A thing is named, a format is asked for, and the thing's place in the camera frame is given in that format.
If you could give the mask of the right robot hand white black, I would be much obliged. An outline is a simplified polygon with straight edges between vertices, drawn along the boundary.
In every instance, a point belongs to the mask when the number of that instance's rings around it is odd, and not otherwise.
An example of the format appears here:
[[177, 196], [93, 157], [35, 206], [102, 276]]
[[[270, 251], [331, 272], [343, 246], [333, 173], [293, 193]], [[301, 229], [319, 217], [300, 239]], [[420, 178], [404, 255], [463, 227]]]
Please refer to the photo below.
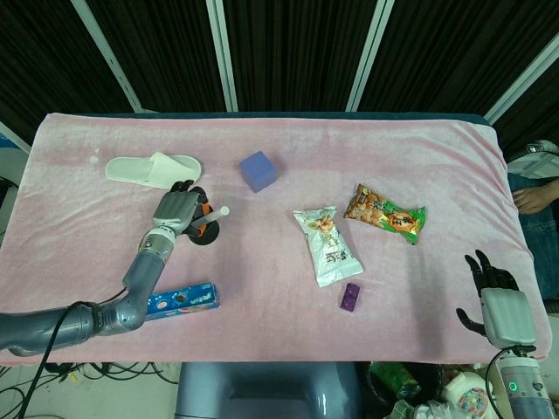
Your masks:
[[482, 321], [475, 322], [462, 308], [456, 310], [461, 324], [500, 350], [535, 351], [536, 330], [528, 297], [514, 276], [491, 264], [480, 250], [465, 256], [479, 298]]

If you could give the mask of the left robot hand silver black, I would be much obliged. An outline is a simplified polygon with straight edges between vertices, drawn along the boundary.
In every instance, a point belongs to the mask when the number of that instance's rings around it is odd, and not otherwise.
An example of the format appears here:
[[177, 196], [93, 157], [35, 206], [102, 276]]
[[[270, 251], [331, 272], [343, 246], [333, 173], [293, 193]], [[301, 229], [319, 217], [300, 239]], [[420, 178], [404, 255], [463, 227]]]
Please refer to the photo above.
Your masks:
[[189, 226], [197, 206], [198, 194], [190, 192], [193, 181], [176, 182], [163, 197], [153, 216], [154, 226], [167, 226], [177, 236]]

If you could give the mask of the bystander bare forearm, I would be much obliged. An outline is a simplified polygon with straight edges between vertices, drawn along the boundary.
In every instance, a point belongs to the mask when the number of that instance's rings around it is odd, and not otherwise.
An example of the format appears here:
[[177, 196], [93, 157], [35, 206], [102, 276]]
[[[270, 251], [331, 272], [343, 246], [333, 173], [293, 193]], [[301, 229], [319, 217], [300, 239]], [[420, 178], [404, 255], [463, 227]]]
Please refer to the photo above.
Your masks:
[[539, 213], [559, 199], [559, 179], [542, 186], [517, 189], [513, 193], [513, 198], [514, 204], [521, 214]]

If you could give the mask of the white slipper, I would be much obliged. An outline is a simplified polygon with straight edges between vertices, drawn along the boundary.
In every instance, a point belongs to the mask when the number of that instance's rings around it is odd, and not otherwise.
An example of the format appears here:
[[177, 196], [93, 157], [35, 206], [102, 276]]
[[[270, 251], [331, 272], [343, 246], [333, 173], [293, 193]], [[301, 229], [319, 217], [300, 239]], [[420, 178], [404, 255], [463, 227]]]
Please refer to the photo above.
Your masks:
[[176, 182], [196, 182], [202, 164], [188, 155], [155, 152], [150, 157], [116, 157], [105, 166], [107, 179], [150, 188], [171, 189]]

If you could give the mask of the bystander blue jeans leg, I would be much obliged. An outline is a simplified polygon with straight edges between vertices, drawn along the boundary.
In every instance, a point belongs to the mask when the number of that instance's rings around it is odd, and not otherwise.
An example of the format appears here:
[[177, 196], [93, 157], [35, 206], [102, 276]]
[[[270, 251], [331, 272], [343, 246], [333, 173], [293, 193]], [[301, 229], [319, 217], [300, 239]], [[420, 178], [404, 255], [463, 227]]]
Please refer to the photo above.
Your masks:
[[[507, 175], [512, 194], [517, 189], [542, 186], [557, 178], [530, 179]], [[533, 215], [519, 212], [521, 228], [534, 257], [535, 275], [543, 300], [559, 299], [559, 199]]]

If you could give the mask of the white toy with coloured dots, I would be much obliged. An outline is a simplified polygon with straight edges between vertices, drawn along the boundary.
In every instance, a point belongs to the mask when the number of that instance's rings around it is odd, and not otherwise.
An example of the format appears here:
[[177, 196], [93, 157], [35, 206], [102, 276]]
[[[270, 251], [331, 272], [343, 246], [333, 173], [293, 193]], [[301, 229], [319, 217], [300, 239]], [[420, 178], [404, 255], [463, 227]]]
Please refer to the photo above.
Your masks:
[[461, 372], [441, 390], [441, 399], [470, 419], [483, 419], [489, 406], [485, 381], [475, 373]]

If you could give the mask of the blue-purple foam cube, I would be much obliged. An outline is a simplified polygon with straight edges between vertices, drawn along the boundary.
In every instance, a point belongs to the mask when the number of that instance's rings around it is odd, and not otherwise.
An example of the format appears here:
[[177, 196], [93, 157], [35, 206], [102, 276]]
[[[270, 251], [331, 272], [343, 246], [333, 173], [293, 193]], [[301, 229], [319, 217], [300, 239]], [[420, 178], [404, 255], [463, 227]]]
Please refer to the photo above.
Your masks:
[[274, 164], [262, 151], [245, 158], [239, 166], [243, 179], [254, 193], [260, 192], [277, 180]]

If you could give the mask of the blue cookie box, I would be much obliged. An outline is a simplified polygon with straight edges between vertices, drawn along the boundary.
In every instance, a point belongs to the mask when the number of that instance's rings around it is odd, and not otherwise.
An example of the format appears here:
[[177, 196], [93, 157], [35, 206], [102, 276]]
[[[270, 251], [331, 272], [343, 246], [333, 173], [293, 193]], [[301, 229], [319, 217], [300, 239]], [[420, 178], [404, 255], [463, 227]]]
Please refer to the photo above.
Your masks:
[[151, 294], [148, 298], [146, 321], [198, 313], [219, 307], [220, 298], [213, 283], [190, 285]]

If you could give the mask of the green package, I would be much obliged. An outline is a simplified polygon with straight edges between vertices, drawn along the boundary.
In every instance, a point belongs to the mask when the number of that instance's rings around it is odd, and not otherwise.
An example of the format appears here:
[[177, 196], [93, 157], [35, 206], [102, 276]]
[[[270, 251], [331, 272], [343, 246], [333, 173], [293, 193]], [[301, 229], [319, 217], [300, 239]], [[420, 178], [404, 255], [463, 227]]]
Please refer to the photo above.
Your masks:
[[398, 400], [412, 399], [422, 387], [402, 362], [373, 362], [369, 371]]

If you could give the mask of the pink plush cloth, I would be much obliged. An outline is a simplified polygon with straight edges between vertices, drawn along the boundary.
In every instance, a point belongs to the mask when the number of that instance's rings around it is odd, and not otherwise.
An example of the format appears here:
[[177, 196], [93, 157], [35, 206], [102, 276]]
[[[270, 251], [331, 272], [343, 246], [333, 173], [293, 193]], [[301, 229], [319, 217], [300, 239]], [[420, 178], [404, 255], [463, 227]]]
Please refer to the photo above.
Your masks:
[[[482, 314], [465, 256], [483, 251], [526, 293], [536, 356], [552, 331], [507, 166], [492, 127], [462, 120], [116, 119], [52, 113], [36, 133], [0, 246], [0, 312], [102, 301], [122, 287], [159, 189], [105, 177], [115, 157], [190, 155], [217, 240], [176, 241], [160, 290], [212, 282], [219, 308], [159, 319], [52, 352], [62, 361], [486, 362], [490, 343], [460, 323]], [[262, 151], [277, 180], [254, 193], [240, 162]], [[416, 245], [337, 215], [363, 273], [355, 311], [343, 282], [319, 287], [295, 210], [344, 211], [359, 184], [427, 208]]]

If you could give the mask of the white plaid fabric item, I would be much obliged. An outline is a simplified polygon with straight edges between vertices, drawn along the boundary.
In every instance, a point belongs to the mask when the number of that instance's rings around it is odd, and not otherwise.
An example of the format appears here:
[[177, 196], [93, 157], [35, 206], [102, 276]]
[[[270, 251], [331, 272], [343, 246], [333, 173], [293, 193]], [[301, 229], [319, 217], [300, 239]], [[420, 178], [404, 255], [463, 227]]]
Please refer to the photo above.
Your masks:
[[547, 140], [531, 142], [513, 155], [507, 171], [530, 179], [559, 177], [559, 146]]

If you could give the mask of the small purple block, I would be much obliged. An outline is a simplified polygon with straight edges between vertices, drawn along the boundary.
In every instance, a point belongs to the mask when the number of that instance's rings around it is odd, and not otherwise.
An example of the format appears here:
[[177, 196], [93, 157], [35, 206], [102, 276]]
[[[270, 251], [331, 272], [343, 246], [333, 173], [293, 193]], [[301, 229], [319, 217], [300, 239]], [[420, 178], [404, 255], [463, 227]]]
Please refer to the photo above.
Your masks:
[[344, 293], [342, 294], [342, 300], [340, 303], [340, 308], [348, 313], [353, 313], [360, 295], [361, 287], [355, 283], [347, 283]]

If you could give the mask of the orange green snack bag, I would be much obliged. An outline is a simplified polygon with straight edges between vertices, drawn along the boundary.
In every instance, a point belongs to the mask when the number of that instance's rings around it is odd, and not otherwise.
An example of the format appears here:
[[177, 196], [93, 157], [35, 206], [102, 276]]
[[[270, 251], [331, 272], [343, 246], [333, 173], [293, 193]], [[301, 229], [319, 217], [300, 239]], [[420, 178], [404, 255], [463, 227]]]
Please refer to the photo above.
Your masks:
[[412, 245], [418, 243], [426, 216], [426, 207], [403, 209], [362, 184], [358, 185], [343, 214], [344, 218], [400, 234]]

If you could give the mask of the white snack bag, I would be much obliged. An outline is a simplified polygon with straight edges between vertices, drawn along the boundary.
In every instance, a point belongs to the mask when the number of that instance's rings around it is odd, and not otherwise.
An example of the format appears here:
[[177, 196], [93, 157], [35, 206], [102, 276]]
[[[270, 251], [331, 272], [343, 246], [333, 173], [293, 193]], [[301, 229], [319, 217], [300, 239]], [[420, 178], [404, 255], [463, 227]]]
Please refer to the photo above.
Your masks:
[[335, 206], [293, 212], [307, 238], [319, 287], [363, 273], [362, 264], [335, 225], [336, 212]]

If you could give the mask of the grey-blue robot torso base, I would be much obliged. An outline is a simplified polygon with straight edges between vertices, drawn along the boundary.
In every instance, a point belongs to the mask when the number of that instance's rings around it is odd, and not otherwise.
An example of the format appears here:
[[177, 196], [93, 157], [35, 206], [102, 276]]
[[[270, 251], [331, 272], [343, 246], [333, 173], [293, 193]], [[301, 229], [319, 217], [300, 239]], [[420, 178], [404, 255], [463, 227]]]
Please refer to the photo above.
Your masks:
[[362, 419], [353, 362], [184, 362], [174, 419]]

